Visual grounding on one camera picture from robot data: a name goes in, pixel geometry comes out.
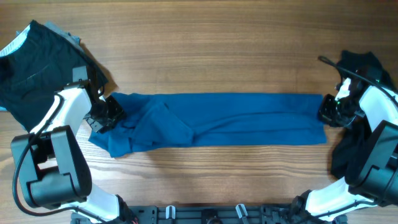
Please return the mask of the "blue polo shirt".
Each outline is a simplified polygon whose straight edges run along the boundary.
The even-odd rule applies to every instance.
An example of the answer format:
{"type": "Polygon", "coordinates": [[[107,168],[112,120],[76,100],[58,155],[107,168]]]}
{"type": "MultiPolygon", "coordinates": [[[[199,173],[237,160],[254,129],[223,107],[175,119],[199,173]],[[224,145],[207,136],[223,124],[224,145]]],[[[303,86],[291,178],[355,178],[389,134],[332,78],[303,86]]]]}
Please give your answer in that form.
{"type": "Polygon", "coordinates": [[[326,143],[323,97],[291,93],[113,93],[126,117],[89,142],[111,157],[163,147],[326,143]]]}

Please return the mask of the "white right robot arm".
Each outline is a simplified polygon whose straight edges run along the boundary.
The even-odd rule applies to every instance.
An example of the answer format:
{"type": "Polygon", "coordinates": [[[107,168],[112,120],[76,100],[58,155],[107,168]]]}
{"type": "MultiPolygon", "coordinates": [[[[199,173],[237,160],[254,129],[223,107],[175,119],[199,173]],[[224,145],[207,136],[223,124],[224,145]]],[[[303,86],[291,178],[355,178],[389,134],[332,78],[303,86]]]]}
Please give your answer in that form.
{"type": "Polygon", "coordinates": [[[352,78],[337,96],[327,95],[330,121],[355,103],[355,116],[364,116],[371,132],[356,146],[337,147],[332,165],[343,176],[320,190],[295,197],[287,219],[295,223],[327,223],[352,210],[397,204],[397,93],[371,80],[364,85],[352,78]]]}

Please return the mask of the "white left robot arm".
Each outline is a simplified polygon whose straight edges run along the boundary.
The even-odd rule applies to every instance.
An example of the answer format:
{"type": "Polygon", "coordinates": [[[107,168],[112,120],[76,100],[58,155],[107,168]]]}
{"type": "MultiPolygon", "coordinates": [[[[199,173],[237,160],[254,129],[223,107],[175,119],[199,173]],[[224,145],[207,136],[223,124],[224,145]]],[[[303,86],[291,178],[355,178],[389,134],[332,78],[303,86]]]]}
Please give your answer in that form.
{"type": "Polygon", "coordinates": [[[92,223],[134,223],[120,196],[92,183],[77,143],[82,120],[96,118],[108,120],[107,102],[90,81],[69,83],[55,92],[43,120],[29,134],[12,140],[12,194],[20,211],[44,217],[70,210],[92,223]]]}

